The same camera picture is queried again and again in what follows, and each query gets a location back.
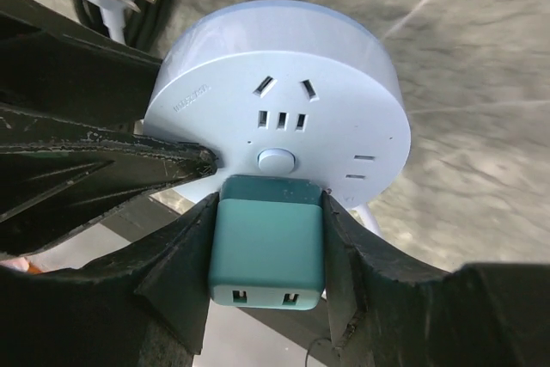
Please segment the teal charger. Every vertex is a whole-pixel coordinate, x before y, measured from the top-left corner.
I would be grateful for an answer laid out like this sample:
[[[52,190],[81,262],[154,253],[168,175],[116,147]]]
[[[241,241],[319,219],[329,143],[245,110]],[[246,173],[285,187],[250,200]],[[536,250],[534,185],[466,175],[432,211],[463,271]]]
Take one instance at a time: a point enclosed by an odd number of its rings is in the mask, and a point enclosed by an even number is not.
[[[322,190],[308,180],[233,175],[222,185],[211,299],[224,306],[310,310],[325,289]]]

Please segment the round blue socket hub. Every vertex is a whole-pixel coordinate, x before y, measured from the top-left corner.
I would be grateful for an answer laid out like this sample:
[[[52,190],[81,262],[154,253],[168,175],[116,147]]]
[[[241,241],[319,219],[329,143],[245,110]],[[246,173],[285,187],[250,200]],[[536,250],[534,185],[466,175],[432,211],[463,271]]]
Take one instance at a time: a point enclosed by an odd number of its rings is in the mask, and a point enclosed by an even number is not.
[[[213,176],[180,187],[191,201],[250,174],[311,180],[354,208],[391,185],[411,148],[382,43],[293,0],[239,3],[188,28],[162,61],[144,133],[216,154]]]

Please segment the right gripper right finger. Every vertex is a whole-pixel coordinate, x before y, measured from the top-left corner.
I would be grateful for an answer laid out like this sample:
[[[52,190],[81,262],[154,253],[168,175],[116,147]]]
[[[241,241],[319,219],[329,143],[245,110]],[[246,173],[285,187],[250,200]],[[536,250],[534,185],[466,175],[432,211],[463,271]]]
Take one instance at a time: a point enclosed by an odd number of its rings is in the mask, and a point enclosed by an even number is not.
[[[327,311],[344,366],[546,366],[549,267],[430,266],[322,198]]]

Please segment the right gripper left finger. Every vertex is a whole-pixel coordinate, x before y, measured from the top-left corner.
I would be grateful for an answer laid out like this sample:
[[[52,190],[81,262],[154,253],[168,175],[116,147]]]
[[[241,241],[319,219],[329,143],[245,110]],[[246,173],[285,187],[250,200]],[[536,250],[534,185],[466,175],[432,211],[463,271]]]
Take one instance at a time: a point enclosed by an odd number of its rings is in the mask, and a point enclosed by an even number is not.
[[[80,269],[3,268],[2,365],[191,365],[205,335],[218,200]]]

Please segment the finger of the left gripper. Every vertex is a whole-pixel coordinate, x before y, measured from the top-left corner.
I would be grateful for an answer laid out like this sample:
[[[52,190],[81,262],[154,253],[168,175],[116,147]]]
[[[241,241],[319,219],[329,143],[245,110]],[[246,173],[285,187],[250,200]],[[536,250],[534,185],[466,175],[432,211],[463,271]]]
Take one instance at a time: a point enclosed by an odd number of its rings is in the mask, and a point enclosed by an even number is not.
[[[1,102],[76,122],[142,119],[161,62],[34,0],[1,0]]]
[[[1,108],[1,253],[52,247],[141,195],[214,174],[214,154]]]

